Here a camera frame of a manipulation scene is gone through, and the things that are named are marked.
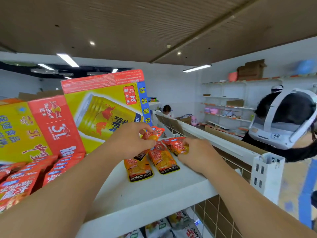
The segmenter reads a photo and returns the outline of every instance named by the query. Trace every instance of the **red label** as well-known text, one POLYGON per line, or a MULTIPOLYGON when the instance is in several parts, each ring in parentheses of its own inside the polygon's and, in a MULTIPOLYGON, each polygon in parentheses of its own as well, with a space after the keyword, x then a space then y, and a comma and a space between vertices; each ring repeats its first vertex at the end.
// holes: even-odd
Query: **red label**
POLYGON ((65 94, 79 91, 104 88, 114 85, 134 83, 144 81, 142 70, 129 70, 119 73, 102 74, 76 79, 61 81, 61 86, 65 94))
POLYGON ((72 153, 85 152, 63 95, 33 100, 28 105, 54 155, 63 155, 64 150, 72 150, 72 153))
POLYGON ((133 85, 124 87, 123 92, 125 96, 125 102, 127 105, 137 103, 137 98, 135 97, 135 91, 134 91, 133 85))

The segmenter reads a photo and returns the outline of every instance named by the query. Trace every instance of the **linear light fixture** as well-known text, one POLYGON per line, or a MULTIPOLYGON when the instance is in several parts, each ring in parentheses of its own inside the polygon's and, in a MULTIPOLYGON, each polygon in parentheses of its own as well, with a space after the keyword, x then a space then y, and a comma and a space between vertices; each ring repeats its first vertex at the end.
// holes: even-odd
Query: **linear light fixture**
POLYGON ((48 70, 54 71, 53 68, 51 68, 51 67, 49 67, 49 66, 47 66, 47 65, 45 65, 45 64, 39 63, 38 65, 41 66, 41 67, 43 67, 43 68, 46 68, 46 69, 48 69, 48 70))
POLYGON ((56 55, 58 55, 61 59, 63 59, 65 62, 67 62, 70 66, 72 66, 74 68, 79 67, 79 65, 77 63, 75 63, 75 61, 68 54, 56 53, 56 55))
POLYGON ((203 65, 203 66, 197 66, 197 67, 194 67, 194 68, 189 68, 189 69, 184 70, 183 72, 189 73, 189 72, 192 72, 192 71, 196 71, 196 70, 200 70, 200 69, 208 68, 208 67, 211 67, 211 64, 206 64, 206 65, 203 65))

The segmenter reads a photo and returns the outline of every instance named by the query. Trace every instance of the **ceiling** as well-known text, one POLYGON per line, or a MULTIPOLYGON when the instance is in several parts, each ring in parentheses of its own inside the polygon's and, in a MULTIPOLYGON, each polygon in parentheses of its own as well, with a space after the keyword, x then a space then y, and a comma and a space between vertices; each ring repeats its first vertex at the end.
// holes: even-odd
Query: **ceiling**
MULTIPOLYGON (((111 73, 113 68, 109 67, 92 67, 92 66, 80 66, 79 68, 73 68, 69 65, 58 65, 58 64, 48 64, 51 68, 54 69, 54 71, 58 71, 57 74, 50 74, 50 73, 39 73, 37 70, 37 73, 31 72, 31 69, 39 69, 46 71, 46 69, 37 66, 34 63, 22 63, 22 62, 0 62, 0 69, 4 69, 11 72, 16 72, 20 74, 26 74, 38 78, 64 78, 63 73, 72 73, 73 75, 65 75, 69 76, 71 78, 81 78, 81 77, 87 77, 89 74, 88 72, 102 72, 102 73, 111 73)), ((130 70, 131 68, 118 68, 117 72, 122 72, 126 70, 130 70)))
POLYGON ((197 66, 316 36, 316 7, 317 0, 0 0, 0 46, 197 66))

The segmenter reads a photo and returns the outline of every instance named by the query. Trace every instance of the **ceiling beam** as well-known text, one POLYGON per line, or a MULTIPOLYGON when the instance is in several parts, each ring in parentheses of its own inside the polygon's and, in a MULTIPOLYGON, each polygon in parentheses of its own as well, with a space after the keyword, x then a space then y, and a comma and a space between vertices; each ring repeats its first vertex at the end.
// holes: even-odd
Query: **ceiling beam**
POLYGON ((7 45, 4 45, 3 43, 0 42, 0 48, 6 50, 7 52, 10 53, 18 53, 17 51, 15 51, 14 49, 8 47, 7 45))
POLYGON ((163 52, 156 58, 152 59, 150 63, 155 63, 158 60, 166 57, 172 52, 178 51, 179 49, 185 47, 186 45, 192 43, 193 41, 199 39, 200 37, 206 35, 208 32, 211 32, 215 30, 216 28, 222 26, 223 24, 231 21, 232 19, 235 19, 237 16, 241 15, 246 10, 252 8, 253 6, 257 5, 259 2, 264 0, 248 0, 239 7, 235 8, 234 10, 224 14, 223 16, 219 17, 215 21, 207 24, 206 26, 199 29, 197 32, 193 33, 192 35, 188 36, 184 40, 180 41, 178 44, 176 44, 174 47, 171 47, 166 52, 163 52))

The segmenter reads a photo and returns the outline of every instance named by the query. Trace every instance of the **forearm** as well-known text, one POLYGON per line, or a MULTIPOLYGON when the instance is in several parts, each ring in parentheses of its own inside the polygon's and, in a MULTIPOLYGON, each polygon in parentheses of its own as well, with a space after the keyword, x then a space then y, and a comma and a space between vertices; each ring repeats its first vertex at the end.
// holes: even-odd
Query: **forearm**
POLYGON ((115 154, 96 149, 79 164, 4 212, 0 216, 2 237, 74 237, 98 191, 116 166, 112 159, 105 159, 112 155, 115 154))
POLYGON ((223 160, 204 175, 224 200, 244 238, 317 237, 315 232, 262 196, 223 160))

